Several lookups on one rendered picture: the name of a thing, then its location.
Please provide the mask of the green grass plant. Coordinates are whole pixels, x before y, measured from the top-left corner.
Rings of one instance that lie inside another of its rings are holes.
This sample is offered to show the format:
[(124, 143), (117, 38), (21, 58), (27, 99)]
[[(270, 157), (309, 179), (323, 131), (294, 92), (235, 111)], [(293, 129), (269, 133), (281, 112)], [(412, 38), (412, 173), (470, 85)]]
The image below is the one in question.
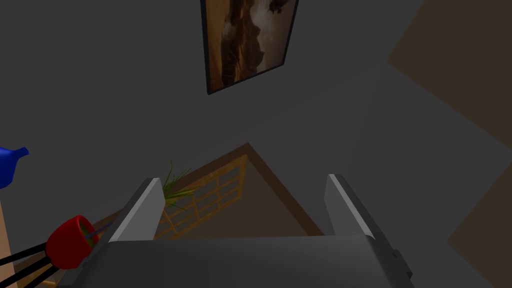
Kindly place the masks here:
[(180, 210), (186, 211), (186, 208), (183, 208), (179, 205), (177, 205), (177, 201), (186, 197), (186, 196), (192, 196), (194, 192), (200, 188), (200, 186), (194, 186), (192, 188), (181, 188), (178, 189), (177, 185), (180, 183), (180, 181), (185, 178), (189, 172), (191, 171), (191, 168), (184, 169), (178, 174), (173, 173), (174, 170), (174, 160), (172, 159), (170, 161), (170, 169), (167, 174), (166, 180), (164, 184), (162, 185), (162, 191), (164, 194), (164, 200), (165, 204), (168, 207), (176, 207)]

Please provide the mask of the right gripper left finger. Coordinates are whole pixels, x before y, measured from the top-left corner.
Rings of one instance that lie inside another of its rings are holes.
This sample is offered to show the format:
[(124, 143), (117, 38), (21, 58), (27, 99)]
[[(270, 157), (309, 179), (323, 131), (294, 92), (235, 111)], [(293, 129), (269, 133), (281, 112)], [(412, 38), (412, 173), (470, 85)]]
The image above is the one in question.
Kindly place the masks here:
[(107, 230), (107, 241), (153, 240), (165, 203), (161, 180), (147, 178)]

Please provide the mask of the wooden lattice shelf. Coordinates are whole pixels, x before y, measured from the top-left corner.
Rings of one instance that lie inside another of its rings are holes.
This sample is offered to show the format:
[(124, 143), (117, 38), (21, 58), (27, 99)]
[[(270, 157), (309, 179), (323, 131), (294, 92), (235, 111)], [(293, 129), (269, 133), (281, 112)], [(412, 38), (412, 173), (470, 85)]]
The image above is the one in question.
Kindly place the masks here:
[(155, 240), (176, 239), (205, 222), (242, 196), (248, 157), (243, 155), (188, 186), (171, 192), (186, 171), (167, 179), (164, 185), (165, 207)]

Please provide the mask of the red pot on black stand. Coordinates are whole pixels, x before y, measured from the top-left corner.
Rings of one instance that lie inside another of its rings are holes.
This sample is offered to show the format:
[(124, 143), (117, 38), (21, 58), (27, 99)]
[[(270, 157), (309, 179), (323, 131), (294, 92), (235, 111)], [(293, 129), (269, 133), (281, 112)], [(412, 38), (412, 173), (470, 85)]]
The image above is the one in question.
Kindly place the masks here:
[(72, 270), (87, 258), (97, 246), (103, 229), (94, 229), (93, 225), (83, 215), (76, 215), (61, 224), (51, 233), (46, 242), (27, 248), (0, 259), (0, 266), (11, 264), (17, 260), (43, 252), (43, 258), (15, 272), (0, 281), (0, 288), (7, 288), (26, 276), (49, 266), (24, 288), (36, 288), (43, 281), (60, 270)]

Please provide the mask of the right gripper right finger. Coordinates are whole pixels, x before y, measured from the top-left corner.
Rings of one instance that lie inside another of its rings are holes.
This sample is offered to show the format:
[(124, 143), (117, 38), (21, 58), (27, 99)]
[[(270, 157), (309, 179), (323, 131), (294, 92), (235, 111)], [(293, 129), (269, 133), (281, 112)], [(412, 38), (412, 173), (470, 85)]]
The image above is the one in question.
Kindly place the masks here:
[(336, 235), (376, 238), (370, 214), (341, 174), (328, 174), (324, 203)]

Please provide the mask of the brown framed wall picture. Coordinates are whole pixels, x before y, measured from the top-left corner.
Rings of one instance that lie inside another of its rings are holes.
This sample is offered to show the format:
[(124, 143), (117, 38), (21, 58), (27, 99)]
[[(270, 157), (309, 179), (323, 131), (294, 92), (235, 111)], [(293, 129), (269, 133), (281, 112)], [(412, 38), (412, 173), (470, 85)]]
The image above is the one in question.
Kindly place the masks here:
[(209, 95), (281, 67), (300, 0), (199, 0)]

